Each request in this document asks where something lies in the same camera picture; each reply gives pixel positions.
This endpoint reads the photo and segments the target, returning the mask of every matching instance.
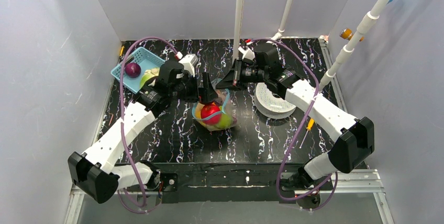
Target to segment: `robotic arm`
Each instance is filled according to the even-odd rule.
[[[243,56],[235,60],[230,72],[216,85],[217,89],[244,90],[247,83],[265,83],[284,100],[306,110],[315,89],[294,69],[282,66],[277,49],[270,43],[251,50],[241,47]],[[332,104],[322,94],[309,113],[335,142],[333,148],[306,162],[286,183],[309,187],[313,182],[335,171],[350,173],[374,151],[374,125],[367,117],[357,119]]]
[[[166,61],[159,71],[159,76],[148,80],[137,94],[135,102],[125,110],[125,139],[127,144],[145,127],[153,123],[162,111],[167,109],[173,99],[185,102],[209,104],[218,95],[209,80],[208,73],[203,73],[203,87],[198,87],[194,76],[195,55],[186,55],[180,62]],[[130,165],[115,166],[124,151],[121,141],[119,118],[115,124],[91,147],[82,154],[73,152],[68,158],[68,165],[74,185],[84,190],[98,203],[109,200],[114,192],[138,184]],[[156,187],[153,173],[155,167],[148,162],[136,163],[142,182]]]

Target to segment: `red onion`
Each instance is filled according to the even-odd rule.
[[[137,63],[128,63],[125,66],[125,73],[129,77],[132,77],[133,79],[138,77],[140,75],[141,71],[142,71],[142,69],[140,68],[140,65],[138,65]]]

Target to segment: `gray floor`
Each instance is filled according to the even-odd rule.
[[[154,205],[154,197],[149,201]],[[78,224],[114,223],[343,223],[378,224],[381,217],[372,193],[335,194],[322,210],[309,213],[277,202],[194,202],[164,204],[149,215],[125,210],[117,195],[101,205],[85,197]]]

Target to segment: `red apple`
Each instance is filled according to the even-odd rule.
[[[220,111],[219,106],[215,105],[214,103],[205,105],[201,110],[201,118],[206,118],[211,116],[212,114]],[[209,126],[215,125],[219,123],[221,114],[218,114],[209,120],[204,120],[204,123],[206,123]]]

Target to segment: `white pipe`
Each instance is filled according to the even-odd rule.
[[[358,44],[359,39],[361,39],[362,36],[364,36],[376,23],[376,20],[379,18],[379,14],[385,8],[388,2],[389,0],[377,0],[371,11],[367,12],[367,14],[364,16],[364,18],[356,28],[356,33],[354,33],[348,44],[346,44],[342,48],[331,68],[325,72],[324,76],[320,80],[319,92],[321,92],[322,89],[328,83],[330,83],[330,81],[336,75],[339,67],[349,59],[354,51],[355,46]]]
[[[285,23],[287,22],[288,14],[290,13],[291,4],[293,3],[293,0],[287,0],[287,3],[285,4],[284,9],[284,15],[282,16],[281,25],[279,26],[278,33],[281,34],[285,31]]]
[[[233,56],[232,62],[239,57],[239,51],[237,50],[239,47],[240,40],[240,30],[242,27],[242,9],[243,9],[243,0],[236,0],[236,16],[235,16],[235,39],[233,41]]]

